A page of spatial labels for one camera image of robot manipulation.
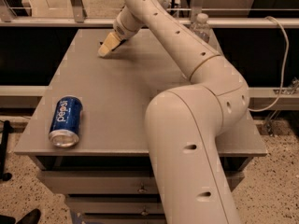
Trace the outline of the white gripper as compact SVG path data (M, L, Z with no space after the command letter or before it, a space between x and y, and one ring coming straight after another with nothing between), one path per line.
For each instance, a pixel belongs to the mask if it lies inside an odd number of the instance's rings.
M115 32L111 32L107 35L98 50L98 55L100 57L106 57L113 49L119 46L123 40L128 40L136 35L143 26L144 23L136 18L128 7L124 7L116 20L114 20L113 29Z

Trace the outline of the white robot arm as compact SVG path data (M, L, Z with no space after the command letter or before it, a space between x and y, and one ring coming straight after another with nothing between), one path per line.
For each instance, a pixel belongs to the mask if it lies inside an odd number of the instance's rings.
M163 0L124 1L99 55L107 56L147 26L190 82L158 94L145 115L149 157L167 224L241 224L216 138L246 115L246 80L170 16Z

